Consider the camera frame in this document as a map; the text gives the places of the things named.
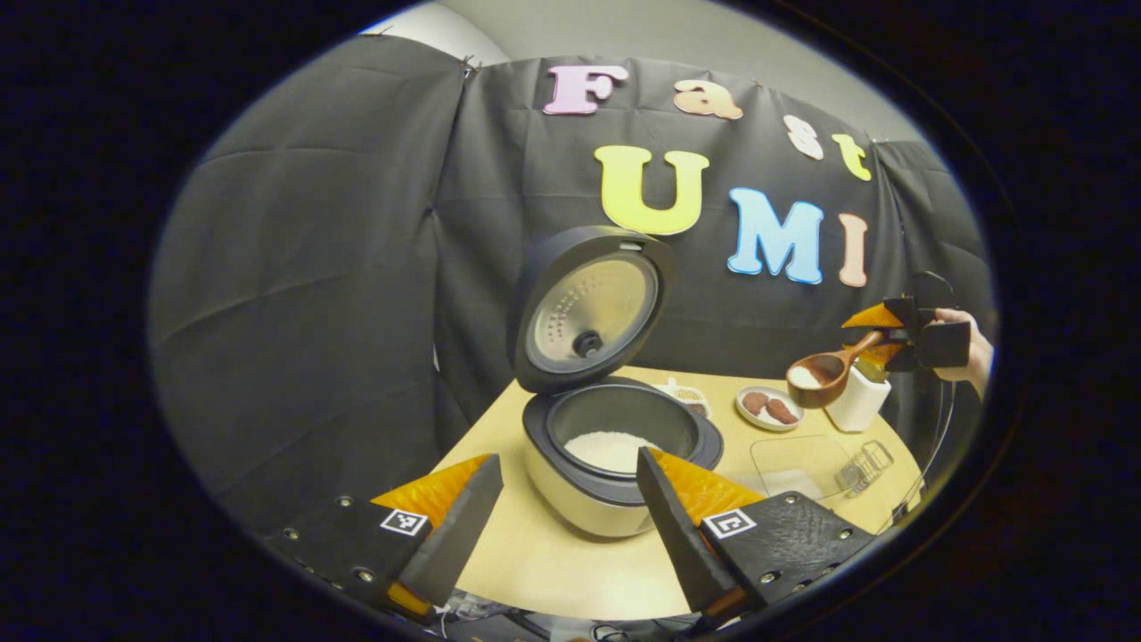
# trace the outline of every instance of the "small bowl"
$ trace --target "small bowl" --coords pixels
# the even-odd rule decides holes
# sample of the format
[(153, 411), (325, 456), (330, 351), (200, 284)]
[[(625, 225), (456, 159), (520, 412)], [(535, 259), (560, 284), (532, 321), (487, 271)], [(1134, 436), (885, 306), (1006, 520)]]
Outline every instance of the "small bowl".
[[(752, 413), (745, 409), (745, 405), (743, 404), (745, 396), (751, 392), (764, 393), (769, 397), (769, 399), (779, 399), (785, 404), (785, 406), (788, 407), (788, 412), (796, 417), (796, 422), (792, 424), (782, 424), (776, 418), (769, 415), (768, 408), (761, 408), (760, 416), (753, 415)], [(799, 426), (800, 423), (804, 421), (803, 408), (796, 406), (796, 404), (788, 398), (787, 393), (778, 391), (776, 389), (770, 389), (769, 387), (745, 387), (741, 389), (741, 391), (737, 392), (737, 413), (741, 413), (741, 416), (744, 417), (746, 421), (748, 421), (750, 424), (778, 433), (786, 433)]]

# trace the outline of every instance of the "rice cooker lid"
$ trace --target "rice cooker lid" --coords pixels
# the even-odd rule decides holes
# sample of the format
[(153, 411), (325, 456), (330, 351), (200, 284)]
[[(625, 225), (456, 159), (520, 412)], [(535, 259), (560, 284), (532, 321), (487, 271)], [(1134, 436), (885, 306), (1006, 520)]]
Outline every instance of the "rice cooker lid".
[(624, 366), (649, 336), (672, 277), (670, 246), (622, 227), (573, 227), (534, 245), (508, 323), (519, 385), (557, 395)]

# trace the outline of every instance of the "wooden spoon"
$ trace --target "wooden spoon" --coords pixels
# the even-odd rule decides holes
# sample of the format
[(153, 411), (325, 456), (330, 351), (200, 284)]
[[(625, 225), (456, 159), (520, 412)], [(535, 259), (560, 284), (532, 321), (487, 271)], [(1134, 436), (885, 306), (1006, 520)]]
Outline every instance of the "wooden spoon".
[[(849, 350), (836, 352), (822, 352), (806, 357), (788, 367), (785, 373), (785, 382), (788, 384), (788, 397), (801, 408), (815, 409), (824, 408), (833, 401), (840, 399), (844, 388), (848, 385), (848, 372), (852, 367), (856, 358), (865, 350), (877, 346), (883, 341), (883, 333), (872, 331), (863, 340)], [(792, 383), (788, 373), (793, 368), (804, 368), (816, 376), (817, 381), (824, 382), (818, 389), (802, 389)]]

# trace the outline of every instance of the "human hand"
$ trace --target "human hand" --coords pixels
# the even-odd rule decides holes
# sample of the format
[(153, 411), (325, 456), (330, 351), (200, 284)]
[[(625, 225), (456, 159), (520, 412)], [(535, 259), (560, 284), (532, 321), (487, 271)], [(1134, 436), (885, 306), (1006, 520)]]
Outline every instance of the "human hand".
[(974, 388), (974, 392), (978, 393), (979, 399), (982, 399), (982, 393), (987, 390), (987, 383), (990, 381), (990, 364), (994, 361), (995, 349), (982, 336), (982, 333), (979, 332), (979, 325), (976, 323), (974, 317), (961, 309), (937, 307), (934, 310), (934, 320), (932, 320), (931, 325), (957, 323), (957, 320), (966, 320), (971, 325), (966, 366), (958, 368), (932, 368), (932, 371), (945, 382), (970, 382), (971, 387)]

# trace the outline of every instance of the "wooden table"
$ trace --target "wooden table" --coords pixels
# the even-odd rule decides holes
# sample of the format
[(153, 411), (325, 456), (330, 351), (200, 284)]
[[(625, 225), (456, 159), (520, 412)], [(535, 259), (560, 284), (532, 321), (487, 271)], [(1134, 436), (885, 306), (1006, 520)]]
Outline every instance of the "wooden table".
[[(760, 487), (751, 448), (764, 440), (826, 436), (851, 456), (869, 440), (879, 440), (895, 463), (855, 497), (834, 497), (820, 504), (869, 533), (890, 523), (891, 509), (914, 488), (920, 470), (896, 432), (879, 416), (864, 433), (837, 431), (824, 411), (808, 411), (786, 433), (769, 432), (746, 422), (736, 411), (737, 391), (747, 385), (786, 390), (783, 381), (670, 373), (625, 367), (617, 376), (647, 384), (702, 391), (712, 407), (712, 422), (725, 438), (725, 454), (714, 471), (734, 481)], [(690, 612), (665, 546), (656, 530), (610, 541), (574, 529), (539, 495), (524, 468), (523, 407), (532, 393), (517, 382), (436, 466), (440, 470), (485, 453), (499, 453), (503, 491), (456, 587), (488, 600), (548, 615), (608, 620), (636, 620)], [(915, 493), (912, 505), (919, 502)]]

